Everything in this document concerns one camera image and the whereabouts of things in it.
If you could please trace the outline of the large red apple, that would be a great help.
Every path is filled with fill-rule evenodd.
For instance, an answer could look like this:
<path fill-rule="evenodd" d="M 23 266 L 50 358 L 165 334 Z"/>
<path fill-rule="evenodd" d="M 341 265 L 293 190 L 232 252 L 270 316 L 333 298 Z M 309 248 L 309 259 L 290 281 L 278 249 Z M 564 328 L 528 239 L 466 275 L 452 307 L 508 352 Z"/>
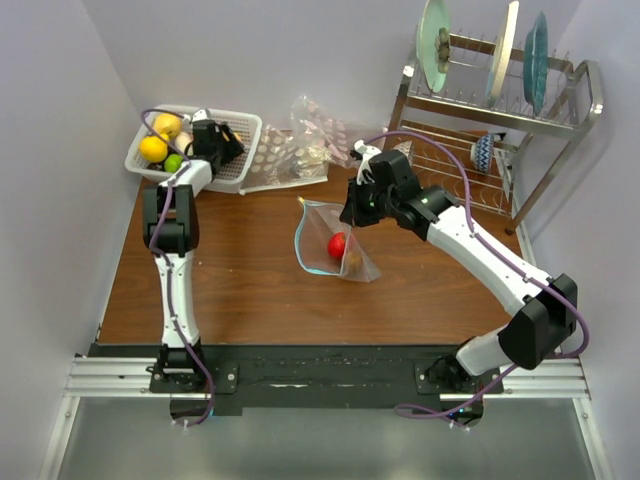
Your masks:
<path fill-rule="evenodd" d="M 327 252 L 329 256 L 335 260 L 341 261 L 346 251 L 346 235 L 339 232 L 331 236 L 327 244 Z"/>

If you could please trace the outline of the brown kiwi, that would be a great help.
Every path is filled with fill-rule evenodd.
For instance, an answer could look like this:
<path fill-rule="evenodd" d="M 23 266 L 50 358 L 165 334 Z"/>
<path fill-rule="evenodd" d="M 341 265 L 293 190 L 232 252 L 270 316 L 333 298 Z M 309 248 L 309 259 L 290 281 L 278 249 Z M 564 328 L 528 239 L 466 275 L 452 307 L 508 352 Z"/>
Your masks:
<path fill-rule="evenodd" d="M 350 250 L 345 253 L 344 265 L 349 275 L 358 274 L 363 268 L 363 256 L 359 250 Z"/>

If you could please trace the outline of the blue zip top bag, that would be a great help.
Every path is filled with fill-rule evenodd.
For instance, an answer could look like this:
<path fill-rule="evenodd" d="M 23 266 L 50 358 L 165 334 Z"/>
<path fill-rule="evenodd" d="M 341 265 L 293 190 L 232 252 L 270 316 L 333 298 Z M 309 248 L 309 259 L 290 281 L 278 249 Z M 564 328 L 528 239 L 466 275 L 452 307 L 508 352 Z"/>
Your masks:
<path fill-rule="evenodd" d="M 294 235 L 294 251 L 307 273 L 370 283 L 380 277 L 378 267 L 356 239 L 354 228 L 341 222 L 342 207 L 298 198 L 302 216 Z"/>

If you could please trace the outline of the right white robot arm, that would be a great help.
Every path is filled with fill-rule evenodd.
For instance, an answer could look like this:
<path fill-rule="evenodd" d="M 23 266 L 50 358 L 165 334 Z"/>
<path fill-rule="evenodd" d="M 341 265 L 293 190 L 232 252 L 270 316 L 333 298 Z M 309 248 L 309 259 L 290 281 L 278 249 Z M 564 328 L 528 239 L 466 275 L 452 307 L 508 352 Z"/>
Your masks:
<path fill-rule="evenodd" d="M 577 285 L 570 277 L 550 277 L 484 230 L 450 192 L 422 186 L 404 153 L 358 142 L 351 155 L 357 174 L 348 182 L 341 222 L 366 227 L 394 219 L 461 264 L 511 317 L 436 360 L 426 371 L 430 382 L 466 393 L 498 367 L 533 370 L 575 331 Z"/>

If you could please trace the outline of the grey patterned bowl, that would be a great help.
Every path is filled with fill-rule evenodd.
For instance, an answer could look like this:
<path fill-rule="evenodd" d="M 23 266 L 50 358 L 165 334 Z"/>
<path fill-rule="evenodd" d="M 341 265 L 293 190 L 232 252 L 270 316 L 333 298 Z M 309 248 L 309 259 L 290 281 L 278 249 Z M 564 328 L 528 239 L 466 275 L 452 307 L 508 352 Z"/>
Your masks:
<path fill-rule="evenodd" d="M 412 141 L 403 141 L 396 144 L 393 147 L 394 150 L 397 150 L 404 154 L 407 157 L 407 160 L 410 164 L 413 163 L 414 159 L 414 145 Z"/>

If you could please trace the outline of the white plastic basket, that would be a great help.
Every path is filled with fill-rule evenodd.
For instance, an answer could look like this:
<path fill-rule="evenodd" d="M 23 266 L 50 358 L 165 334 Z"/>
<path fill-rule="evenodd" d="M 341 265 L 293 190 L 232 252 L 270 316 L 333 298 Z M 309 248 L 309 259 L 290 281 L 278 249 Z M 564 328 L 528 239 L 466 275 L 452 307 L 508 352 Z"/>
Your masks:
<path fill-rule="evenodd" d="M 142 122 L 125 158 L 128 171 L 162 183 L 174 174 L 185 181 L 200 166 L 211 182 L 199 179 L 194 190 L 228 194 L 240 191 L 262 127 L 253 114 L 176 105 L 147 109 Z"/>

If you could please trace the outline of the pile of spotted plastic bags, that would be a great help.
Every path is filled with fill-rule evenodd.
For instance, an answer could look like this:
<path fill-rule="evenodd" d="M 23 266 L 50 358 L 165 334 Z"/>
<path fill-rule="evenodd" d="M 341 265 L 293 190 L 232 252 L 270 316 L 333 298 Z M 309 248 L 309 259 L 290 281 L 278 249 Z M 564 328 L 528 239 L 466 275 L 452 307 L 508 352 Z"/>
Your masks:
<path fill-rule="evenodd" d="M 329 116 L 306 96 L 296 99 L 287 130 L 265 126 L 243 181 L 242 195 L 323 183 L 329 167 L 345 169 L 357 161 L 350 151 L 358 140 L 371 139 L 386 128 L 372 123 L 354 123 Z"/>

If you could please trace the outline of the green lime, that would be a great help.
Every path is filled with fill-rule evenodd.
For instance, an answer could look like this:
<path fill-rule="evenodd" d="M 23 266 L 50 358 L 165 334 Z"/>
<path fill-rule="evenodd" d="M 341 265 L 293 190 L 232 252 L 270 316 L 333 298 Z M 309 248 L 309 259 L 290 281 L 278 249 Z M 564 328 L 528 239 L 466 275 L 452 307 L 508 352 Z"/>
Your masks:
<path fill-rule="evenodd" d="M 183 157 L 180 154 L 169 154 L 163 163 L 164 171 L 169 174 L 176 173 L 183 163 Z"/>

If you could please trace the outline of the yellow apple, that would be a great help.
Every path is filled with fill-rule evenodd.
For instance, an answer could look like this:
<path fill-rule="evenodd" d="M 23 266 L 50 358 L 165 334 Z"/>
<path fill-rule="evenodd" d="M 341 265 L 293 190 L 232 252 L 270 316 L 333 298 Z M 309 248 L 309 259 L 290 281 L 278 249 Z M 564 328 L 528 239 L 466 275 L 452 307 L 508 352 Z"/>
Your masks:
<path fill-rule="evenodd" d="M 182 131 L 182 117 L 171 113 L 160 113 L 154 119 L 152 127 L 157 133 L 174 139 Z"/>

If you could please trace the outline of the yellow pear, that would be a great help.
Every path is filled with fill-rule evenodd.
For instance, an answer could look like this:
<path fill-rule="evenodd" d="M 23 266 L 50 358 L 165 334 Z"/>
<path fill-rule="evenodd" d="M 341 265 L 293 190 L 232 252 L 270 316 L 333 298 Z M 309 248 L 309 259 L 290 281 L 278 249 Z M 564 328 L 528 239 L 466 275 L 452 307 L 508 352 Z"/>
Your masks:
<path fill-rule="evenodd" d="M 149 163 L 162 163 L 168 156 L 170 137 L 166 133 L 159 136 L 148 135 L 140 143 L 138 151 Z"/>

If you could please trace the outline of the blue patterned bowl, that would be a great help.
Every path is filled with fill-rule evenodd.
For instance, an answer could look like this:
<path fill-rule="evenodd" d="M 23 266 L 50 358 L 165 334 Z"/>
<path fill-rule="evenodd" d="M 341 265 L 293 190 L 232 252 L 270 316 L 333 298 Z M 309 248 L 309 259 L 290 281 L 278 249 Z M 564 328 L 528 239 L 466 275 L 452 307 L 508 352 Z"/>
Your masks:
<path fill-rule="evenodd" d="M 471 161 L 477 171 L 488 174 L 493 162 L 495 135 L 481 136 L 471 148 Z"/>

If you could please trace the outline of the steel dish rack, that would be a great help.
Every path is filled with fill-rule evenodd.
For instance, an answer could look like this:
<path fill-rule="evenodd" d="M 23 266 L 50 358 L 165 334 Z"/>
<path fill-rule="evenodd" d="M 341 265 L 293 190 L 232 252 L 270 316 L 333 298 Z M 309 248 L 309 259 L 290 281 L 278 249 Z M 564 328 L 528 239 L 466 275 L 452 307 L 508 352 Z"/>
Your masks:
<path fill-rule="evenodd" d="M 500 131 L 520 132 L 524 135 L 519 144 L 504 140 L 495 144 L 503 156 L 495 154 L 497 161 L 498 185 L 476 180 L 484 190 L 498 191 L 501 200 L 492 206 L 482 200 L 476 207 L 493 211 L 509 218 L 505 233 L 513 235 L 527 214 L 533 209 L 552 180 L 558 175 L 581 142 L 592 130 L 604 110 L 604 89 L 601 70 L 597 62 L 584 60 L 575 66 L 569 60 L 556 57 L 548 59 L 548 67 L 558 78 L 559 84 L 552 89 L 553 101 L 539 116 L 533 114 L 533 107 L 517 97 L 509 104 L 502 94 L 492 107 L 482 103 L 476 93 L 467 100 L 461 94 L 448 95 L 446 89 L 435 93 L 427 88 L 426 75 L 422 73 L 418 61 L 417 44 L 413 43 L 404 66 L 402 79 L 394 102 L 388 130 L 420 133 L 446 145 L 469 152 L 479 139 L 463 130 L 437 127 L 427 123 L 413 122 L 403 118 L 405 109 L 450 117 L 466 122 L 476 122 L 497 127 Z M 532 141 L 538 136 L 552 137 L 566 142 L 556 159 L 551 163 L 533 192 L 522 203 L 514 199 L 515 177 L 513 165 L 525 156 Z"/>

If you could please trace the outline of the white cream plate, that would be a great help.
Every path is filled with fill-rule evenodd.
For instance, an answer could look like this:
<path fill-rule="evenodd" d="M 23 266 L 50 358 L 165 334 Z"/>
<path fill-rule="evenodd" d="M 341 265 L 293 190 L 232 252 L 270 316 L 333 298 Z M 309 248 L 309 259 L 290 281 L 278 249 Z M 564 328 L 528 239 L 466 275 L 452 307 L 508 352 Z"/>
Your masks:
<path fill-rule="evenodd" d="M 500 33 L 495 42 L 485 93 L 485 103 L 489 108 L 495 107 L 501 96 L 514 44 L 519 7 L 519 1 L 511 1 L 508 4 Z"/>

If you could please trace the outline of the teal glass plate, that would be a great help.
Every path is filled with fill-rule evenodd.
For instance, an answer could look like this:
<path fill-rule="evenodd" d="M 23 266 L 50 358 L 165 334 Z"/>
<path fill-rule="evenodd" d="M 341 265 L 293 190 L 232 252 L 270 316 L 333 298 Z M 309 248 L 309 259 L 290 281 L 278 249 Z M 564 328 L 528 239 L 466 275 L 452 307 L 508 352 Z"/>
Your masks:
<path fill-rule="evenodd" d="M 545 102 L 548 47 L 547 19 L 540 12 L 525 40 L 522 73 L 525 101 L 532 107 L 534 116 L 540 115 Z"/>

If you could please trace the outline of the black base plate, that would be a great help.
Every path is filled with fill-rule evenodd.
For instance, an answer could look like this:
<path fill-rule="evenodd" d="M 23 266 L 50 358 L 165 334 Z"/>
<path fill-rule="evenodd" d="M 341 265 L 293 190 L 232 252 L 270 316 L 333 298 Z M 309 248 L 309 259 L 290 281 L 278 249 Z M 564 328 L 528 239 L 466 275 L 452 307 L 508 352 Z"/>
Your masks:
<path fill-rule="evenodd" d="M 494 380 L 492 369 L 466 381 L 439 380 L 451 345 L 205 346 L 200 370 L 184 351 L 161 350 L 149 367 L 156 394 L 214 395 L 217 416 L 249 408 L 390 409 L 441 407 L 443 394 L 472 395 Z"/>

